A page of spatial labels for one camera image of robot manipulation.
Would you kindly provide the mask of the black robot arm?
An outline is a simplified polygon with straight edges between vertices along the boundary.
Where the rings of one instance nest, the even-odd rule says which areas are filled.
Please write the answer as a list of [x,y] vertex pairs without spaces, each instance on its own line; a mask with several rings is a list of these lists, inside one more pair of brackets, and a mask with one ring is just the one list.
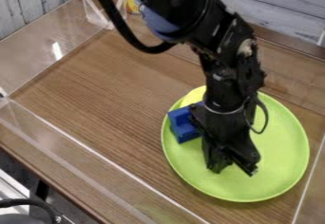
[[188,106],[188,120],[202,137],[207,168],[220,173],[237,165],[258,171],[261,154],[251,140],[258,91],[265,72],[254,30],[220,0],[138,0],[146,25],[167,43],[191,47],[206,77],[203,100]]

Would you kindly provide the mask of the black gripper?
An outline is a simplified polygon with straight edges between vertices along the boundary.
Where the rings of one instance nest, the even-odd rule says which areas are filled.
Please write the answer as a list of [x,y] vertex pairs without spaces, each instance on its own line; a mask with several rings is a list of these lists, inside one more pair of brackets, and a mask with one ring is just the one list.
[[202,103],[192,104],[190,111],[202,136],[206,167],[219,174],[234,161],[245,174],[254,176],[261,154],[242,112],[215,114]]

